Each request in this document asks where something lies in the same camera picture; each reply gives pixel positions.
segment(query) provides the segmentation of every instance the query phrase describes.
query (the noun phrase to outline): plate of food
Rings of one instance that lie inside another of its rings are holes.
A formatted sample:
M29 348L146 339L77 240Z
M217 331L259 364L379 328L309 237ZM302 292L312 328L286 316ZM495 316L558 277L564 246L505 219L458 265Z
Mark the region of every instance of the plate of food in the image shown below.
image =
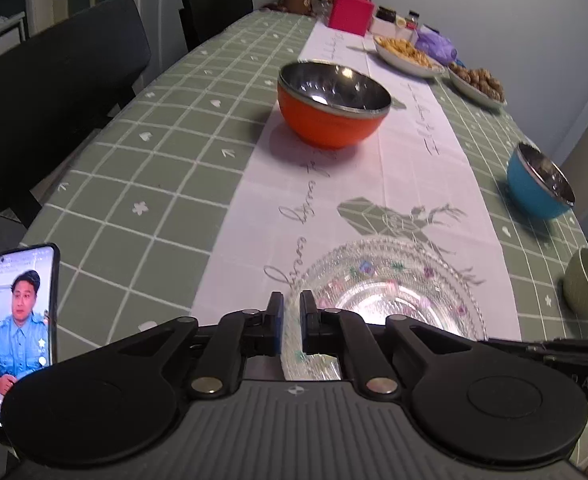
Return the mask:
M464 66L450 63L449 80L461 94L479 105L500 110L507 104L500 81L486 68L467 70Z
M374 36L374 43L378 56L401 72L422 78L445 73L445 68L438 61L414 48L407 40Z
M351 310L367 323L385 324L387 316L402 314L468 339L487 338L466 282L437 254L397 238L362 238L312 264L285 300L280 360L290 381L341 378L336 359L302 351L303 290L312 291L318 308Z

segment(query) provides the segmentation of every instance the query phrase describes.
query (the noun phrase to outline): chair back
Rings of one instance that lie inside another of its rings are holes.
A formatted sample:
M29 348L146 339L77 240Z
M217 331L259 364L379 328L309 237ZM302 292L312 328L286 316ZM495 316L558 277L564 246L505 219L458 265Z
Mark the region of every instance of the chair back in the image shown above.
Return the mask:
M132 94L150 56L133 0L106 0L0 56L0 211L26 223L12 205Z
M220 34L236 20L253 11L252 0L183 0L181 24L187 49Z

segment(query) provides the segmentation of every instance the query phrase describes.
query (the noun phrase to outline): man's black hair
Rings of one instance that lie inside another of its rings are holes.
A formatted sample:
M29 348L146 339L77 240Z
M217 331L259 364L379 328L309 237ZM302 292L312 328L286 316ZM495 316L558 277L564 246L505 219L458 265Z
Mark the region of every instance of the man's black hair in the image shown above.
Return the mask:
M12 283L12 292L14 292L14 288L16 287L16 284L18 282L31 283L32 286L34 287L34 294L37 294L37 292L39 291L40 276L39 276L39 273L36 272L35 270L28 270L28 271L24 272L23 274L19 274L16 277L16 279L14 280L14 283Z

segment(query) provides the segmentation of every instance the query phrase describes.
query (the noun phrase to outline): purple plastic bag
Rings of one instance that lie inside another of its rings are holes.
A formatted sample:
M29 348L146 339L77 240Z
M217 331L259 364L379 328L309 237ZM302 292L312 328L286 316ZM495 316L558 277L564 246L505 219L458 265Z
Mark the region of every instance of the purple plastic bag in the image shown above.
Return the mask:
M415 46L443 66L450 64L458 55L449 38L441 36L424 25L418 31L418 41Z

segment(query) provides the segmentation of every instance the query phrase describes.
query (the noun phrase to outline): orange bowl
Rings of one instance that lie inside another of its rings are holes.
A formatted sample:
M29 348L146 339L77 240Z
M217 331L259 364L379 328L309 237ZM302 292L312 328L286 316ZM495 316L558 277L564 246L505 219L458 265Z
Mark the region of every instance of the orange bowl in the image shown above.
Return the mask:
M296 61L279 73L280 112L308 144L336 150L376 131L392 98L383 86L348 67Z

